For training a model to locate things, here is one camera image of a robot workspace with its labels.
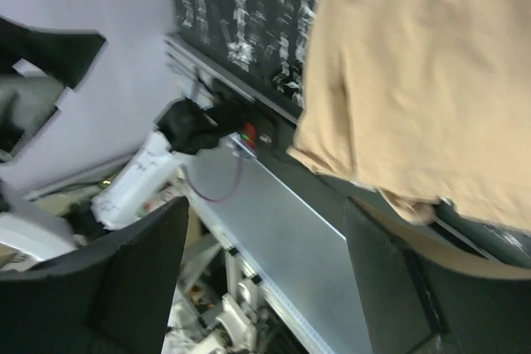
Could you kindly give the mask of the beige t-shirt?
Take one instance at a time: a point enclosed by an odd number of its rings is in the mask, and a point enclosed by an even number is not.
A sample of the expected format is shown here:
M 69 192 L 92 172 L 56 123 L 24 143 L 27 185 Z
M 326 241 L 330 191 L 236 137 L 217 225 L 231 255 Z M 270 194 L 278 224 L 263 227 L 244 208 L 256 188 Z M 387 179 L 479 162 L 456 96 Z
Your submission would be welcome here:
M 318 0 L 289 154 L 414 224 L 529 230 L 530 0 Z

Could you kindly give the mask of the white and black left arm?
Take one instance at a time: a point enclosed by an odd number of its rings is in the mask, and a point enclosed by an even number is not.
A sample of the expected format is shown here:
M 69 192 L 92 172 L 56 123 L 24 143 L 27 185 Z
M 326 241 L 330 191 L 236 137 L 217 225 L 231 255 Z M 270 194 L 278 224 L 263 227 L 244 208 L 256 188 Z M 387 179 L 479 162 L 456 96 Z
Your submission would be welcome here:
M 220 140 L 223 105 L 207 109 L 189 98 L 174 100 L 154 120 L 140 150 L 117 178 L 91 202 L 91 212 L 107 230 L 120 230 L 137 220 L 138 209 L 182 164 Z

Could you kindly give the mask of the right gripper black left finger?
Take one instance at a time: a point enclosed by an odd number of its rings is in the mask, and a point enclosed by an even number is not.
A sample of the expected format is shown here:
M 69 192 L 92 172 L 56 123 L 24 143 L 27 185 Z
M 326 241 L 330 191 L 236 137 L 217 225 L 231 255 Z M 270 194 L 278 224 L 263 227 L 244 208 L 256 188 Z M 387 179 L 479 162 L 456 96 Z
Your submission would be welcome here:
M 1 274 L 3 353 L 159 353 L 188 228 L 176 197 L 27 271 Z

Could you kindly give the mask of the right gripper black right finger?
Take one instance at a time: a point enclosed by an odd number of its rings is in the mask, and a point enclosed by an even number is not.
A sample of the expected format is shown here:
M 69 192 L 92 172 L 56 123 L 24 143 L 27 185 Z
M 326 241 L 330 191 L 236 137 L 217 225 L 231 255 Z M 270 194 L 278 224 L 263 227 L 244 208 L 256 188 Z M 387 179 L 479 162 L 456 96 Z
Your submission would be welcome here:
M 348 198 L 343 223 L 375 353 L 528 353 L 530 271 Z

